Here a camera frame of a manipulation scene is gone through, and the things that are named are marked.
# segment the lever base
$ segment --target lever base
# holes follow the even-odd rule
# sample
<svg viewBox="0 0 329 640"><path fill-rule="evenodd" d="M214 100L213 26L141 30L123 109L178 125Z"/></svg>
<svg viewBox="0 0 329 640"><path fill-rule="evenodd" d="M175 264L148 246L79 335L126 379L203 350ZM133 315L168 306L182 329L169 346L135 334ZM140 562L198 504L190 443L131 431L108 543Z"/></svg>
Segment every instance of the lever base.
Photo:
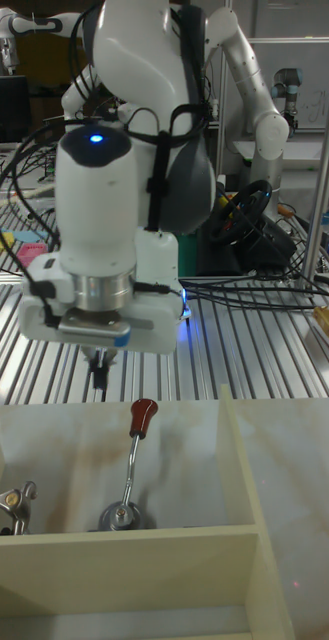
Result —
<svg viewBox="0 0 329 640"><path fill-rule="evenodd" d="M126 510L123 518L118 518L118 510ZM145 519L134 502L129 502L129 507L124 507L122 502L114 502L109 505L99 518L99 531L133 531L145 529Z"/></svg>

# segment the marble-patterned surface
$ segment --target marble-patterned surface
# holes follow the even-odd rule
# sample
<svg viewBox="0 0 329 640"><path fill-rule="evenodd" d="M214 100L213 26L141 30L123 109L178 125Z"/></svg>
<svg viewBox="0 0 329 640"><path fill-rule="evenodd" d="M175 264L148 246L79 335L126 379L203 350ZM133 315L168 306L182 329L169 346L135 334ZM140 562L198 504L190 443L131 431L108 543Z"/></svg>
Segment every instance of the marble-patterned surface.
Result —
<svg viewBox="0 0 329 640"><path fill-rule="evenodd" d="M33 533L96 529L121 500L131 446L130 404L0 408L1 490L34 480ZM160 403L140 442L132 500L152 525L226 524L215 463L217 403ZM0 524L8 524L0 512Z"/></svg>
<svg viewBox="0 0 329 640"><path fill-rule="evenodd" d="M329 640L329 399L234 406L297 640Z"/></svg>
<svg viewBox="0 0 329 640"><path fill-rule="evenodd" d="M120 498L130 413L127 405L111 406L116 417L105 425L100 405L0 407L6 486L33 473L39 485L33 531L93 528L100 510ZM329 640L329 399L234 401L234 407L296 638ZM162 403L141 443L134 499L144 495L158 526L226 522L219 481L210 471L217 409L215 401ZM103 475L104 461L111 471ZM178 490L180 502L173 500ZM100 616L65 616L50 624L38 620L37 628L43 640L104 640L105 626ZM29 640L33 630L33 620L0 621L0 638Z"/></svg>

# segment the computer monitor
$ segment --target computer monitor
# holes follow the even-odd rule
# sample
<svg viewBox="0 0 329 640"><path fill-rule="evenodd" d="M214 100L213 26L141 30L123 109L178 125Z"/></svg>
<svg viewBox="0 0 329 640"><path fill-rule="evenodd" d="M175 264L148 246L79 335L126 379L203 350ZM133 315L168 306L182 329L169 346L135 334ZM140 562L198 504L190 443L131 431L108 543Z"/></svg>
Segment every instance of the computer monitor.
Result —
<svg viewBox="0 0 329 640"><path fill-rule="evenodd" d="M0 142L21 142L31 125L25 76L0 76Z"/></svg>

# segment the red knob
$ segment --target red knob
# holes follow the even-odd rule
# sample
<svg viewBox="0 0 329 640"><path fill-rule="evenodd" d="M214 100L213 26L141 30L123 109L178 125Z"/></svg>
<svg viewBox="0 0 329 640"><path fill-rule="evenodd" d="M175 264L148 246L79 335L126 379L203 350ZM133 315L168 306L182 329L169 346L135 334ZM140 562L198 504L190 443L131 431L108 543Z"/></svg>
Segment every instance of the red knob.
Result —
<svg viewBox="0 0 329 640"><path fill-rule="evenodd" d="M154 400L142 398L132 404L132 424L130 428L130 437L139 436L140 440L144 440L150 421L158 412L158 405Z"/></svg>

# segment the pink object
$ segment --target pink object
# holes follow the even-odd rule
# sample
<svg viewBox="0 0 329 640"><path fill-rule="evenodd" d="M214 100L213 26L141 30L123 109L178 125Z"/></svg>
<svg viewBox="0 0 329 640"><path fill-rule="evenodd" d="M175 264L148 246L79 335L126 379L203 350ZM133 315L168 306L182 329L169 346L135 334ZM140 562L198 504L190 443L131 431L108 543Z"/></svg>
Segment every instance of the pink object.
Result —
<svg viewBox="0 0 329 640"><path fill-rule="evenodd" d="M34 258L40 256L42 253L48 253L48 247L44 242L27 242L20 247L17 257L23 267L29 267Z"/></svg>

